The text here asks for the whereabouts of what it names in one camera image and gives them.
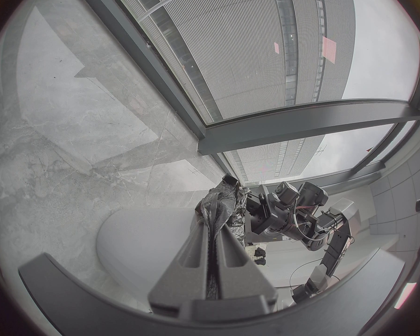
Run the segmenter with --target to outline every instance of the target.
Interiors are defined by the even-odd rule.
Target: gray window frame
[[[168,65],[147,41],[140,25],[119,0],[85,0],[116,37],[121,46],[140,66],[159,92],[199,140],[198,151],[212,155],[221,169],[234,171],[222,152],[260,146],[303,137],[318,136],[358,128],[395,124],[362,161],[350,171],[333,173],[337,183],[354,180],[369,169],[376,175],[420,126],[420,69],[413,96],[406,101],[388,99],[335,100],[293,105],[280,110],[246,115],[206,126]],[[378,163],[369,165],[397,136],[404,124],[416,120],[403,140]],[[319,184],[327,176],[314,177]]]

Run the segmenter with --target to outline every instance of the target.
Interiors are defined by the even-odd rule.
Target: gray marble floor
[[[101,266],[103,221],[136,206],[194,206],[223,172],[83,0],[26,0],[0,37],[0,267],[57,334],[17,268],[41,252],[145,310]]]

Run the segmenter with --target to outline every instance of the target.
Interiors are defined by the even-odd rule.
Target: crumpled foil
[[[247,189],[230,175],[223,180],[196,205],[196,213],[207,224],[209,235],[209,265],[207,277],[207,298],[217,298],[217,259],[216,236],[224,224],[231,220],[229,226],[235,231],[236,238],[244,245],[244,212],[246,209]]]

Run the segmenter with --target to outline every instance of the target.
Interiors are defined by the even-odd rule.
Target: light fixture
[[[403,291],[401,292],[401,295],[398,298],[398,301],[395,304],[394,308],[399,309],[403,305],[403,303],[406,301],[408,296],[411,294],[412,290],[414,290],[415,285],[417,285],[417,283],[407,283],[406,284],[406,286],[404,287]]]

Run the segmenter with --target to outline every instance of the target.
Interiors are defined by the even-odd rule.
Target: overcast sky
[[[418,75],[420,48],[409,18],[395,0],[354,0],[356,36],[343,98],[408,100]],[[297,178],[352,168],[391,125],[332,133]]]

